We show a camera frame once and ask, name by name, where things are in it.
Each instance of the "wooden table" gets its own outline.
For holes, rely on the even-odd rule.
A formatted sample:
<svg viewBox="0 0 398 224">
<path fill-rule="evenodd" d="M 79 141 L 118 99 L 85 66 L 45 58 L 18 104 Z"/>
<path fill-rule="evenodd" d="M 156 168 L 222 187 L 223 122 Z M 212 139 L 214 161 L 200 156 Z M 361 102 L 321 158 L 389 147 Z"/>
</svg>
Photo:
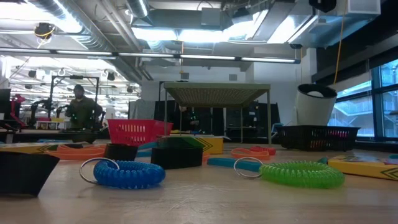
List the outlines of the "wooden table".
<svg viewBox="0 0 398 224">
<path fill-rule="evenodd" d="M 226 154 L 239 144 L 225 144 Z M 278 150 L 270 162 L 318 160 L 341 152 Z M 351 151 L 345 154 L 387 154 Z M 118 190 L 78 175 L 81 162 L 60 162 L 38 198 L 0 198 L 0 223 L 396 223 L 398 182 L 346 175 L 333 190 L 246 180 L 232 169 L 168 170 L 162 186 Z"/>
</svg>

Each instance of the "black plastic basket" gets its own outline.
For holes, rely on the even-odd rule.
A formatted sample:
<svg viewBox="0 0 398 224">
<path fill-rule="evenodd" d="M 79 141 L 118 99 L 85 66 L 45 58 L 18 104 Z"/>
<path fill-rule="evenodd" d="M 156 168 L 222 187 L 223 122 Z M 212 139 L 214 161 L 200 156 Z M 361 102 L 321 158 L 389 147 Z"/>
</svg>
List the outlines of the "black plastic basket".
<svg viewBox="0 0 398 224">
<path fill-rule="evenodd" d="M 360 128 L 336 126 L 276 127 L 282 147 L 303 151 L 349 151 L 354 148 Z"/>
</svg>

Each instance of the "green coiled keychain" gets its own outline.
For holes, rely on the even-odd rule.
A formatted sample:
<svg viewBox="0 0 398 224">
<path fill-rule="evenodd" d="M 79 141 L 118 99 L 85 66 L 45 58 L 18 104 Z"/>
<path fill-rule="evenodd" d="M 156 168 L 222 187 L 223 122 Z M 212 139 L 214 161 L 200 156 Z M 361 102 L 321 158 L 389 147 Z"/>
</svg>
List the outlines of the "green coiled keychain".
<svg viewBox="0 0 398 224">
<path fill-rule="evenodd" d="M 293 161 L 263 164 L 259 173 L 263 180 L 295 187 L 331 189 L 344 183 L 344 174 L 319 162 Z"/>
</svg>

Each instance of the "black container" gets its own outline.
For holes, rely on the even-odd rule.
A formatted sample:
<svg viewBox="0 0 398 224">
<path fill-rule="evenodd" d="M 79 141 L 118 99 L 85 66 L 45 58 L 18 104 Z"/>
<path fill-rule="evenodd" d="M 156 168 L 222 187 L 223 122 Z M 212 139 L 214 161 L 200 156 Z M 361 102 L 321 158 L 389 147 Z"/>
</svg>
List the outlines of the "black container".
<svg viewBox="0 0 398 224">
<path fill-rule="evenodd" d="M 59 160 L 46 154 L 0 152 L 0 195 L 37 197 Z"/>
<path fill-rule="evenodd" d="M 155 147 L 152 148 L 150 163 L 163 169 L 180 169 L 201 166 L 202 147 Z"/>
<path fill-rule="evenodd" d="M 354 148 L 360 128 L 336 126 L 276 127 L 282 147 L 303 151 L 349 151 Z"/>
<path fill-rule="evenodd" d="M 105 158 L 119 161 L 134 161 L 136 159 L 137 150 L 137 146 L 107 144 L 105 149 Z"/>
</svg>

